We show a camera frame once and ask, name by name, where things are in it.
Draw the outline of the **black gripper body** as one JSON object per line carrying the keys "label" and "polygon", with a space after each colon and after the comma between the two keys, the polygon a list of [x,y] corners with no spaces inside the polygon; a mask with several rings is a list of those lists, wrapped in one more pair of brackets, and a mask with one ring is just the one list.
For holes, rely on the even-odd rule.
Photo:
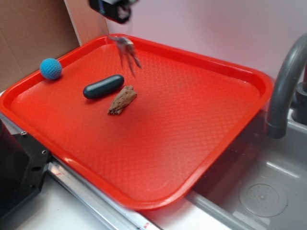
{"label": "black gripper body", "polygon": [[117,23],[126,23],[130,19],[131,7],[137,2],[137,0],[88,0],[91,9]]}

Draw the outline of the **thin grey gripper finger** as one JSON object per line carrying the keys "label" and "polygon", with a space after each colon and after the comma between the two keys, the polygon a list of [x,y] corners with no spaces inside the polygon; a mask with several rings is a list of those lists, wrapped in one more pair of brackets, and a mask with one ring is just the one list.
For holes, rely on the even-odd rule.
{"label": "thin grey gripper finger", "polygon": [[132,33],[132,21],[129,21],[129,25],[127,27],[127,36],[128,36],[128,38],[131,37],[131,33]]}
{"label": "thin grey gripper finger", "polygon": [[109,37],[109,30],[107,27],[107,23],[103,16],[98,17],[98,24],[99,24],[99,28],[101,30],[102,35]]}

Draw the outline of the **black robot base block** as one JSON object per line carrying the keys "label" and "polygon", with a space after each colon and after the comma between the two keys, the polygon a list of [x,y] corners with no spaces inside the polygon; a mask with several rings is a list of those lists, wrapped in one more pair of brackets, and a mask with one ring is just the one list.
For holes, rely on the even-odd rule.
{"label": "black robot base block", "polygon": [[0,123],[0,219],[40,193],[49,150],[29,134],[11,134]]}

